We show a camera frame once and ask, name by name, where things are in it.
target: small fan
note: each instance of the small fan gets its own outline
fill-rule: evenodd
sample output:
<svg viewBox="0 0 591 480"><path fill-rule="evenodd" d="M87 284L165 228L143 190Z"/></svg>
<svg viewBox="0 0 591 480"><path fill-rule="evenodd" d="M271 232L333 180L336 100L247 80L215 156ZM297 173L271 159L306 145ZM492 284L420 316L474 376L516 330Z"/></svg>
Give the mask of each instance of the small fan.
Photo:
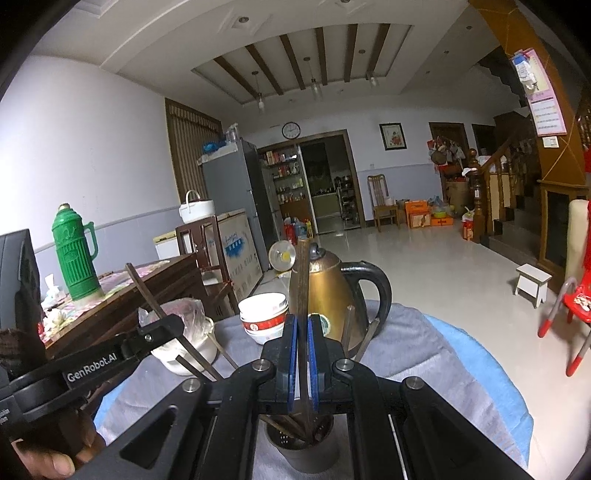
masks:
<svg viewBox="0 0 591 480"><path fill-rule="evenodd" d="M287 240L275 242L269 249L269 263L278 272L288 271L296 261L296 249Z"/></svg>

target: wooden chair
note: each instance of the wooden chair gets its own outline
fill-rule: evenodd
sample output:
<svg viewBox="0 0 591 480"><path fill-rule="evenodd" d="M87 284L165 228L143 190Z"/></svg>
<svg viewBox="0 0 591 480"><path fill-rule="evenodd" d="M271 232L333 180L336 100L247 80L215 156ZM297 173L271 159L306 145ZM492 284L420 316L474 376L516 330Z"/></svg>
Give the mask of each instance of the wooden chair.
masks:
<svg viewBox="0 0 591 480"><path fill-rule="evenodd" d="M394 202L394 205L386 205L386 198L389 196L386 176L383 173L380 175L369 175L368 189L369 198L371 199L371 207L374 212L374 219L375 224L378 227L378 232L382 231L380 221L382 217L390 217L390 224L393 224L394 219L396 219L396 225L398 225L398 228L400 228L400 217L396 202Z"/></svg>
<svg viewBox="0 0 591 480"><path fill-rule="evenodd" d="M207 248L207 237L205 234L206 227L211 226L213 231L213 242L216 247L217 265L212 265L212 260ZM216 313L223 317L222 302L226 297L230 302L230 306L234 314L238 314L238 300L234 293L232 279L228 273L228 266L226 264L226 257L223 254L222 238L220 236L219 225L217 224L217 217L210 216L195 222L187 223L176 228L178 251L181 255L191 253L187 252L187 245L185 244L185 237L189 235L190 245L193 252L197 256L197 265L201 272L220 272L222 281L205 282L205 290L207 291L209 307L215 310Z"/></svg>

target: water jug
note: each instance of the water jug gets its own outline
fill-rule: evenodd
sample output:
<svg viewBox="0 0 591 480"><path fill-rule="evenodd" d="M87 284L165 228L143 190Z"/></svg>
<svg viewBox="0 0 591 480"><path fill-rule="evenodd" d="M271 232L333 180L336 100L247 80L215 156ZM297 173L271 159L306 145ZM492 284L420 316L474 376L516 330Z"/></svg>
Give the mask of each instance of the water jug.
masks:
<svg viewBox="0 0 591 480"><path fill-rule="evenodd" d="M90 231L94 253L90 254L84 231ZM83 299L100 290L92 261L99 253L95 224L82 225L82 217L68 203L60 205L51 227L57 258L72 300Z"/></svg>

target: gray wall trim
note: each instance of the gray wall trim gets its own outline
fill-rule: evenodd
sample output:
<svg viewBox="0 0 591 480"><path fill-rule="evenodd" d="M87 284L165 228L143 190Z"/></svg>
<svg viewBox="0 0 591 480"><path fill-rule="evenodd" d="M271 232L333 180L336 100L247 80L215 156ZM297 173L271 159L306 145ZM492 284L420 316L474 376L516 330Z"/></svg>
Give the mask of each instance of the gray wall trim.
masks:
<svg viewBox="0 0 591 480"><path fill-rule="evenodd" d="M130 220L137 220L138 218L143 218L143 217L147 217L149 215L154 215L156 213L169 212L170 210L178 210L179 206L180 205L178 205L176 207L162 208L160 210L153 210L152 212L140 213L138 215L133 215L131 217L121 218L121 219L115 220L113 222L103 223L102 225L95 226L95 231L100 230L102 228L106 228L108 226L117 225L118 223L129 222ZM55 242L52 242L50 244L45 244L42 247L36 248L34 250L34 252L37 254L39 252L43 252L44 250L47 250L48 248L51 248L54 246L56 246Z"/></svg>

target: kettle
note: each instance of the kettle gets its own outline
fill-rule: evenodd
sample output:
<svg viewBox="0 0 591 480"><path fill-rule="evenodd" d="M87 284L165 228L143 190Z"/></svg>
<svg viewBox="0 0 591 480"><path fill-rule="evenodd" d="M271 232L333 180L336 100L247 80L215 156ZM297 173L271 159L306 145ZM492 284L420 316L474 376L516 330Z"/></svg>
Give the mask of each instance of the kettle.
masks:
<svg viewBox="0 0 591 480"><path fill-rule="evenodd" d="M290 280L290 305L296 304L298 272L294 267ZM349 347L343 346L345 352L356 351L368 330L367 307L360 280L369 280L378 288L379 309L377 318L380 320L376 335L384 327L392 304L392 287L386 274L371 263L341 262L334 253L310 244L310 282L308 296L308 314L318 314L322 324L322 332L327 338L341 340L347 307L355 306L355 321L351 325Z"/></svg>

